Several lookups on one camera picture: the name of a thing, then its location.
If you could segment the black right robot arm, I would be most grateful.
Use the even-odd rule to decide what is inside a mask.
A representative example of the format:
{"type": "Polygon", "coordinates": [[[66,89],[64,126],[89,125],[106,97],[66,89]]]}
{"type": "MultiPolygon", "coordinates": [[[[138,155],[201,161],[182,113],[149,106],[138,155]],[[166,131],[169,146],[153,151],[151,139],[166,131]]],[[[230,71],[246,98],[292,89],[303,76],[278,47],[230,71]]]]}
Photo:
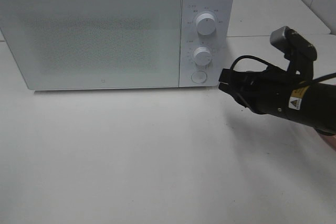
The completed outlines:
{"type": "Polygon", "coordinates": [[[256,114],[270,114],[334,135],[335,86],[316,83],[293,88],[302,82],[300,76],[291,76],[276,66],[261,72],[223,69],[219,89],[256,114]]]}

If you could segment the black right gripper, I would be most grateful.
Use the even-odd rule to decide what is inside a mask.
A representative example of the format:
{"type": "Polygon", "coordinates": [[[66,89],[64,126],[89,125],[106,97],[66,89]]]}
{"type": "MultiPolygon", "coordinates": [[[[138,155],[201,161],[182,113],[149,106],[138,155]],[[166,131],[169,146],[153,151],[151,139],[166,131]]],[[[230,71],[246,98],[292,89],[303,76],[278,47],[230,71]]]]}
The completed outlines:
{"type": "Polygon", "coordinates": [[[275,66],[264,71],[223,69],[219,89],[256,114],[269,114],[298,123],[315,122],[314,85],[275,66]],[[244,85],[244,89],[233,86],[244,85]]]}

